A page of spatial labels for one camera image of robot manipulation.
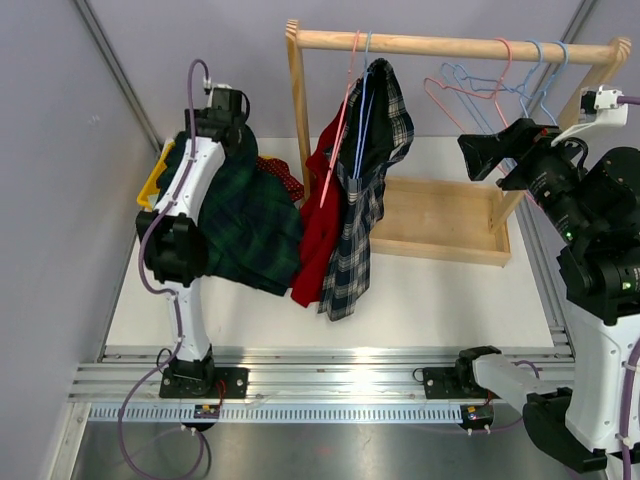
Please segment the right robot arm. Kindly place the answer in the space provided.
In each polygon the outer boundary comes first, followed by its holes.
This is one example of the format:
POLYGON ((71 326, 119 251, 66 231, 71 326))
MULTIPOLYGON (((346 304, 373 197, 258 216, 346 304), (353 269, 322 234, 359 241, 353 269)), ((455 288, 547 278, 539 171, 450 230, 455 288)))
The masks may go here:
POLYGON ((639 462, 638 150, 613 148, 586 168, 582 126, 526 118, 495 134, 463 134, 458 144, 472 180, 512 160, 500 189, 529 192, 564 241, 557 261, 575 307, 574 380, 553 386, 480 346, 450 367, 424 368, 426 396, 503 400, 532 443, 564 466, 599 471, 614 457, 631 478, 639 462))

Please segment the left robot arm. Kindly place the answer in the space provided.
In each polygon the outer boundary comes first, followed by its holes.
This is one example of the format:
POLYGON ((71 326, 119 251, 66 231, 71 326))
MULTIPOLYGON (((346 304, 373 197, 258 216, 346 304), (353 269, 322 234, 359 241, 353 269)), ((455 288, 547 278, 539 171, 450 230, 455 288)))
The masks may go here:
POLYGON ((184 151, 176 172, 153 206, 136 218, 140 239, 138 270, 151 272, 142 282, 165 296, 175 345, 162 368, 160 395, 167 399, 242 398, 248 371, 218 367, 206 332, 201 279, 208 246, 198 217, 214 175, 241 142, 250 112, 247 96, 227 84, 208 84, 207 105, 186 114, 184 151))

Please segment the blue hanger with dotted skirt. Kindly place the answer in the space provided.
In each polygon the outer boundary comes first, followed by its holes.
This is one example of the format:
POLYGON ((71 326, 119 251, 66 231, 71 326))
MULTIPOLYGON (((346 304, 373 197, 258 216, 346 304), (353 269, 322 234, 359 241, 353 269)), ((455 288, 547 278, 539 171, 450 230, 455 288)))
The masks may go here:
POLYGON ((455 95, 480 133, 493 133, 494 129, 484 111, 480 108, 478 101, 490 102, 498 119, 504 126, 507 126, 508 122, 499 104, 499 95, 502 93, 517 96, 522 115, 525 118, 530 116, 530 108, 527 103, 535 98, 536 93, 529 92, 529 82, 542 65, 544 49, 537 40, 527 39, 526 42, 535 47, 538 58, 534 66, 529 69, 524 78, 516 85, 505 83, 512 60, 507 61, 505 70, 498 79, 474 76, 461 63, 443 62, 441 64, 439 74, 444 81, 442 90, 451 91, 455 95))

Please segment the pink hanger with green skirt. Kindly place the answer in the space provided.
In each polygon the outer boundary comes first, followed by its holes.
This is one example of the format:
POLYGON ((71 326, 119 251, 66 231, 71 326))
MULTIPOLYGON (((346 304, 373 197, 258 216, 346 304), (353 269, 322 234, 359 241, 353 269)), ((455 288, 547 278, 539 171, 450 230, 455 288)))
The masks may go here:
POLYGON ((508 40, 506 40, 505 38, 502 37, 496 37, 495 38, 496 41, 502 43, 504 45, 504 47, 506 48, 506 53, 507 53, 507 60, 506 60, 506 66, 504 68, 504 70, 502 71, 500 77, 493 81, 493 88, 492 89, 487 89, 487 90, 480 90, 480 91, 476 91, 475 89, 472 88, 473 84, 471 80, 468 80, 469 82, 469 89, 465 89, 463 88, 461 85, 459 86, 454 86, 451 85, 449 83, 442 83, 441 81, 437 80, 436 78, 432 78, 432 77, 426 77, 423 81, 423 89, 425 91, 425 93, 430 97, 431 100, 434 101, 434 103, 440 108, 440 110, 446 115, 446 117, 458 128, 458 130, 461 133, 466 134, 467 133, 467 129, 454 117, 454 115, 450 112, 450 110, 437 98, 437 96, 429 89, 429 85, 430 84, 435 84, 436 86, 438 86, 441 90, 443 91, 451 91, 454 92, 457 96, 459 97, 466 97, 469 104, 472 107, 475 107, 475 103, 473 101, 473 98, 478 98, 481 100, 491 100, 493 102, 494 108, 496 110, 496 113, 499 117, 499 119, 501 120, 502 124, 504 127, 508 126, 508 123, 506 121, 506 117, 503 113, 503 110, 499 104, 499 99, 498 99, 498 93, 501 91, 501 88, 504 86, 504 79, 507 75, 507 73, 509 72, 509 69, 512 65, 513 62, 513 50, 511 47, 511 44, 508 40))

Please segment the red polka dot skirt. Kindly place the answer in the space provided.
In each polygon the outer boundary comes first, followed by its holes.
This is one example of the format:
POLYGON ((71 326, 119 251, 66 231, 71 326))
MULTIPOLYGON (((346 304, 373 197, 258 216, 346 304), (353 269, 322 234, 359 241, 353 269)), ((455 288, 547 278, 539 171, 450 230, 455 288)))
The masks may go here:
POLYGON ((276 157, 259 156, 256 165, 258 169, 277 177, 293 202, 298 202, 304 197, 303 184, 291 174, 286 162, 276 157))

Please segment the navy white plaid skirt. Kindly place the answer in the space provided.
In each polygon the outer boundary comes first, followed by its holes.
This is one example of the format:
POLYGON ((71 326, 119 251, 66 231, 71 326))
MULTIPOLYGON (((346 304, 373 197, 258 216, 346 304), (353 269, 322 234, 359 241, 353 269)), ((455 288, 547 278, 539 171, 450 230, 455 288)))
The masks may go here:
POLYGON ((385 58, 369 66, 367 105, 371 106, 361 173, 353 179, 362 78, 350 93, 346 129, 334 173, 346 199, 343 226, 323 281, 318 312, 332 322, 355 312, 369 289, 370 234, 384 217, 386 175, 404 160, 414 140, 414 124, 391 63, 385 58))

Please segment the dark green plaid skirt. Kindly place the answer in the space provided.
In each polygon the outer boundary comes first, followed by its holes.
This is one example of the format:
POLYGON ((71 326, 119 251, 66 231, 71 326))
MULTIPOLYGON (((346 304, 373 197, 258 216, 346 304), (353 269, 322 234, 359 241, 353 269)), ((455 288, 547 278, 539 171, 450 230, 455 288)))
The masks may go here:
POLYGON ((282 296, 300 269, 300 212, 276 176, 257 167, 258 144, 245 127, 239 149, 209 184, 198 227, 208 247, 204 274, 282 296))

